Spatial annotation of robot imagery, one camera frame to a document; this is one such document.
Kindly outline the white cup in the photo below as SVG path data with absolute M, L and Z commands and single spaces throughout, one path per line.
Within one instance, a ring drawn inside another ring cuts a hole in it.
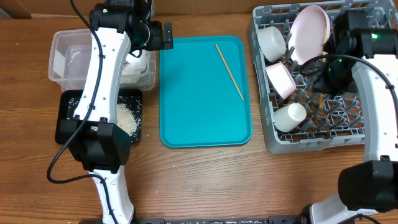
M 289 132 L 307 117 L 307 111 L 300 103 L 292 103 L 274 113 L 274 126 L 282 132 Z

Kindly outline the white napkin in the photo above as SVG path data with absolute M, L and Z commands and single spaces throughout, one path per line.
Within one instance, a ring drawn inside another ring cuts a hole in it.
M 139 58 L 127 54 L 122 70 L 121 83 L 137 83 L 138 79 L 146 73 L 148 53 L 143 50 Z

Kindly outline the rice pile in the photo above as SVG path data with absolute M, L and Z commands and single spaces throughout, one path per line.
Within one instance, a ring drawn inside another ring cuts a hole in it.
M 119 96 L 117 104 L 118 126 L 127 132 L 132 142 L 141 136 L 141 96 Z

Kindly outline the large white plate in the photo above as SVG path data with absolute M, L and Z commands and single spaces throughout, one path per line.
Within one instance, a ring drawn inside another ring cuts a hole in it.
M 294 47 L 292 61 L 303 65 L 311 58 L 319 56 L 330 36 L 330 31 L 330 19 L 320 6 L 305 7 L 295 18 L 290 29 L 288 47 Z

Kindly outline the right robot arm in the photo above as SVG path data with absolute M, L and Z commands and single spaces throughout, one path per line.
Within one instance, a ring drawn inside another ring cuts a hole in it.
M 397 29 L 372 28 L 367 15 L 340 14 L 326 53 L 300 68 L 323 84 L 318 92 L 337 95 L 355 84 L 365 128 L 364 161 L 342 170 L 338 190 L 305 208 L 302 223 L 375 222 L 372 214 L 397 208 Z

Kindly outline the small pink bowl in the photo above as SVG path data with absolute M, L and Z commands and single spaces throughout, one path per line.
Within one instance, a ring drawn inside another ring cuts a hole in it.
M 281 98 L 288 98 L 296 90 L 294 79 L 283 63 L 278 62 L 267 66 L 266 72 L 272 86 Z

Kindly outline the grey bowl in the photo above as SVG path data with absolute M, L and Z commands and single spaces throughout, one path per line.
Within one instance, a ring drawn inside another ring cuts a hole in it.
M 278 28 L 270 26 L 259 29 L 257 39 L 262 53 L 269 62 L 275 62 L 285 54 L 285 40 Z

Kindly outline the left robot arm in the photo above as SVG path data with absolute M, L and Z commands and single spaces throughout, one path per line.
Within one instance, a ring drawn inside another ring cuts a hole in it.
M 91 57 L 85 87 L 70 119 L 60 118 L 56 140 L 62 148 L 47 169 L 47 179 L 68 149 L 95 182 L 103 217 L 101 223 L 134 223 L 124 166 L 130 135 L 117 125 L 117 102 L 124 61 L 146 51 L 173 47 L 172 25 L 153 21 L 152 1 L 105 1 L 95 5 L 83 22 L 91 32 Z

